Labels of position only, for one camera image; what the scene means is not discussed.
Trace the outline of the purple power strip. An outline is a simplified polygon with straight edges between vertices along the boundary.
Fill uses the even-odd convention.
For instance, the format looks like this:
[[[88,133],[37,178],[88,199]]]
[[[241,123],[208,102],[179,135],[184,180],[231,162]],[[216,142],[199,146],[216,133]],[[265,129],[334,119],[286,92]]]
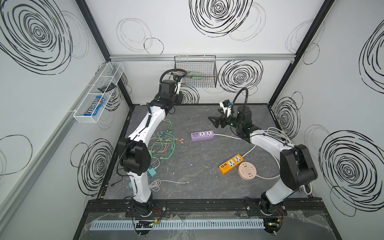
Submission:
[[[191,139],[193,142],[203,141],[203,140],[212,140],[213,138],[214,138],[214,132],[212,130],[191,133]]]

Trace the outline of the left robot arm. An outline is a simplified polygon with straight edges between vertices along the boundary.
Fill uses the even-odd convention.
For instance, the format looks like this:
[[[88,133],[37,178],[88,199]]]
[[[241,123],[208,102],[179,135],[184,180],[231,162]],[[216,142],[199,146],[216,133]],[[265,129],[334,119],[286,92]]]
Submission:
[[[144,119],[128,138],[118,141],[119,163],[130,178],[133,188],[131,213],[142,217],[150,216],[153,210],[153,194],[148,183],[148,169],[152,162],[148,143],[174,104],[182,101],[181,80],[187,74],[183,69],[165,71],[159,80],[158,93],[152,101],[146,103],[147,114]]]

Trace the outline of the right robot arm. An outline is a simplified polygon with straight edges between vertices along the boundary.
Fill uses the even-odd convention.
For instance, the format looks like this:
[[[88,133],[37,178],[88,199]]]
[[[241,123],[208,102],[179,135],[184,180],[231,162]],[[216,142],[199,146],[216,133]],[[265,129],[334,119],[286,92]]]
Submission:
[[[252,112],[248,107],[249,90],[240,89],[245,93],[244,103],[234,112],[236,101],[225,100],[220,103],[219,117],[209,117],[215,128],[226,126],[235,129],[238,138],[271,154],[280,169],[278,181],[261,196],[260,210],[270,216],[281,210],[285,199],[297,192],[300,187],[309,185],[318,178],[318,172],[308,148],[304,145],[294,145],[290,139],[278,133],[272,135],[252,123]]]

